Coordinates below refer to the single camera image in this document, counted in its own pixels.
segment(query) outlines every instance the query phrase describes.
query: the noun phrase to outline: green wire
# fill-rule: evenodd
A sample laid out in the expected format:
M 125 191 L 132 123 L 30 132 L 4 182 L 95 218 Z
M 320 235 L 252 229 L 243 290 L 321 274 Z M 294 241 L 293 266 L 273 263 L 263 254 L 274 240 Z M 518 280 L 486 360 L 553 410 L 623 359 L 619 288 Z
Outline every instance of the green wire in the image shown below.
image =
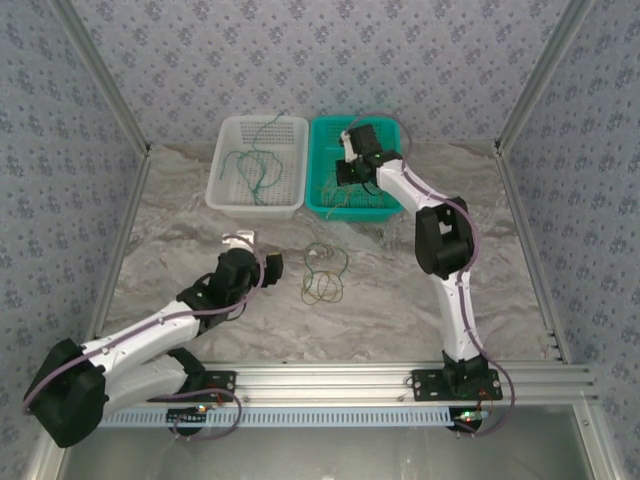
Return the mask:
M 220 172 L 220 177 L 219 177 L 220 179 L 222 179 L 224 175 L 224 171 L 227 166 L 227 160 L 229 159 L 229 157 L 231 155 L 238 156 L 236 160 L 236 168 L 238 169 L 238 172 L 240 172 L 240 175 L 246 182 L 247 187 L 251 192 L 251 195 L 253 195 L 253 201 L 255 202 L 256 205 L 265 205 L 264 201 L 260 198 L 260 191 L 264 188 L 273 187 L 276 183 L 278 183 L 280 181 L 280 178 L 282 177 L 282 172 L 284 170 L 284 165 L 273 152 L 270 152 L 267 150 L 260 150 L 256 148 L 256 142 L 258 141 L 258 136 L 260 135 L 260 132 L 262 132 L 262 130 L 267 128 L 269 125 L 272 125 L 273 123 L 275 123 L 278 120 L 278 118 L 280 118 L 281 116 L 282 116 L 282 113 L 279 113 L 278 115 L 276 115 L 276 118 L 274 118 L 270 122 L 265 123 L 258 129 L 256 134 L 253 136 L 253 140 L 251 141 L 251 150 L 247 150 L 244 152 L 241 150 L 233 150 L 227 153 L 227 155 L 224 157 L 222 161 L 222 171 Z M 280 169 L 278 170 L 278 175 L 273 182 L 269 183 L 268 185 L 263 185 L 262 182 L 267 176 L 267 164 L 265 161 L 266 159 L 263 158 L 262 156 L 267 156 L 267 155 L 271 156 L 271 159 L 278 164 Z M 254 186 L 251 186 L 251 180 L 249 179 L 247 172 L 243 168 L 243 163 L 247 158 L 256 162 L 260 167 L 260 178 L 258 179 L 258 181 Z
M 341 270 L 316 270 L 309 264 L 309 254 L 312 249 L 324 249 L 327 254 L 333 254 L 334 251 L 339 251 L 345 258 L 344 266 Z M 302 288 L 300 289 L 300 298 L 307 305 L 315 305 L 318 302 L 338 303 L 342 300 L 344 293 L 344 283 L 342 281 L 342 275 L 349 268 L 349 254 L 342 248 L 329 245 L 322 242 L 313 242 L 304 250 L 304 265 L 308 272 L 304 274 L 302 278 Z M 322 280 L 326 280 L 324 288 L 321 290 Z M 316 283 L 315 292 L 311 291 L 311 287 Z M 329 285 L 333 285 L 333 290 L 329 289 Z

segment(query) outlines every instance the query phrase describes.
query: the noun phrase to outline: patterned wallpaper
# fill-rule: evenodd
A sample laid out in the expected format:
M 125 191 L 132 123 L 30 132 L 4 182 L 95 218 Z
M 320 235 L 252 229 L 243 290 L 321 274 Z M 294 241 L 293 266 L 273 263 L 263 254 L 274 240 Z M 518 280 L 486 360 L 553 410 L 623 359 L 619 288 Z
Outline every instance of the patterned wallpaper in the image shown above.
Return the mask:
M 230 115 L 387 110 L 494 139 L 566 0 L 73 0 L 147 140 Z
M 640 4 L 602 0 L 510 154 L 576 362 L 640 478 Z
M 0 479 L 36 422 L 19 404 L 46 352 L 83 336 L 136 159 L 47 2 L 0 2 Z

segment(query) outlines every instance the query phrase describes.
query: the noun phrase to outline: marble surface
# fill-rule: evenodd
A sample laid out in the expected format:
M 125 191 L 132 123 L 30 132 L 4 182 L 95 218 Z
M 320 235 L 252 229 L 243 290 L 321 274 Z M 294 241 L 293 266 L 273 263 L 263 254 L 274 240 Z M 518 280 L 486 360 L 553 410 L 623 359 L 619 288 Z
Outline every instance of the marble surface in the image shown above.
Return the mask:
M 237 321 L 187 344 L 202 360 L 440 360 L 444 325 L 432 282 L 413 253 L 408 214 L 385 224 L 325 222 L 306 208 L 286 221 L 237 220 L 207 207 L 211 147 L 154 147 L 151 169 L 104 333 L 159 310 L 213 271 L 223 233 L 258 232 L 280 251 L 285 272 Z M 496 358 L 551 358 L 546 329 L 495 161 L 477 149 L 418 144 L 414 171 L 441 192 L 462 195 L 482 232 L 471 287 L 478 332 Z M 314 241 L 348 251 L 340 303 L 300 299 L 303 252 Z

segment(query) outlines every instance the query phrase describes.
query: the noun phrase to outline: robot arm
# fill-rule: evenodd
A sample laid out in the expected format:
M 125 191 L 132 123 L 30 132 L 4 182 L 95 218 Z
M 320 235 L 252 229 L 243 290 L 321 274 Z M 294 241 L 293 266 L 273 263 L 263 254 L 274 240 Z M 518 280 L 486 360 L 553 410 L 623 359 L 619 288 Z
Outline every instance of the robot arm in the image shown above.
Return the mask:
M 78 443 L 103 415 L 158 396 L 204 388 L 204 367 L 187 350 L 174 347 L 226 321 L 252 288 L 275 284 L 282 276 L 282 256 L 269 255 L 258 285 L 254 233 L 239 231 L 232 237 L 224 240 L 229 248 L 218 257 L 215 272 L 162 310 L 104 338 L 79 346 L 66 339 L 51 349 L 27 390 L 25 404 L 58 446 Z M 203 310 L 216 313 L 202 315 Z
M 421 184 L 423 189 L 431 192 L 436 197 L 443 197 L 432 187 L 423 182 L 417 175 L 413 175 L 416 181 Z M 416 187 L 409 184 L 402 175 L 402 161 L 390 160 L 385 162 L 376 170 L 376 180 L 378 187 L 400 202 L 400 204 L 410 214 L 414 215 L 418 221 L 416 223 L 416 257 L 422 269 L 431 276 L 438 295 L 438 303 L 440 312 L 445 321 L 444 334 L 444 352 L 454 360 L 470 360 L 479 355 L 478 349 L 471 342 L 466 331 L 464 322 L 462 321 L 461 298 L 457 288 L 457 272 L 469 261 L 471 253 L 461 255 L 460 262 L 453 262 L 452 266 L 439 265 L 442 256 L 438 252 L 433 252 L 435 248 L 440 247 L 440 252 L 444 252 L 442 243 L 444 243 L 447 233 L 455 235 L 453 225 L 447 225 L 445 221 L 448 217 L 455 215 L 450 207 L 447 207 L 439 200 L 435 200 L 432 196 L 426 196 Z M 437 212 L 442 210 L 442 221 L 438 218 Z M 442 229 L 450 229 L 447 233 L 443 233 Z M 468 249 L 469 244 L 461 242 L 460 250 Z M 473 317 L 473 306 L 471 304 L 471 295 L 469 293 L 469 272 L 462 275 L 464 302 L 466 306 L 467 319 L 475 332 L 475 320 Z
M 470 338 L 471 333 L 478 340 L 477 345 L 482 347 L 473 316 L 470 274 L 464 270 L 473 255 L 474 243 L 471 226 L 449 204 L 455 203 L 466 211 L 466 203 L 460 197 L 447 199 L 412 174 L 398 152 L 383 150 L 372 125 L 342 132 L 340 143 L 345 150 L 345 159 L 336 162 L 338 186 L 372 182 L 415 216 L 416 258 L 435 284 L 445 323 L 445 365 L 441 373 L 448 390 L 446 394 L 451 398 L 477 395 L 487 383 L 492 384 L 495 371 L 489 370 L 486 358 Z

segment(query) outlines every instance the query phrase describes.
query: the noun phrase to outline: white plastic basket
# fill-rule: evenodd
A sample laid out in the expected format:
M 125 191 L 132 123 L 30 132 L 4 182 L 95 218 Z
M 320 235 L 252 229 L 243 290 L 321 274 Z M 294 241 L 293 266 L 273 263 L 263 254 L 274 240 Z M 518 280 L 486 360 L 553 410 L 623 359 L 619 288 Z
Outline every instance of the white plastic basket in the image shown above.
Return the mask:
M 282 116 L 264 127 L 274 118 L 275 115 L 245 115 L 229 117 L 222 122 L 205 195 L 209 207 L 229 217 L 274 219 L 291 218 L 300 208 L 307 177 L 309 123 L 301 117 Z M 230 152 L 251 150 L 254 139 L 257 149 L 273 152 L 283 164 L 280 179 L 273 186 L 259 190 L 264 205 L 256 205 L 238 168 L 239 157 L 232 154 L 224 165 Z M 266 166 L 263 185 L 273 183 L 279 172 L 276 163 L 266 162 Z M 242 167 L 249 184 L 254 186 L 262 169 L 248 158 Z

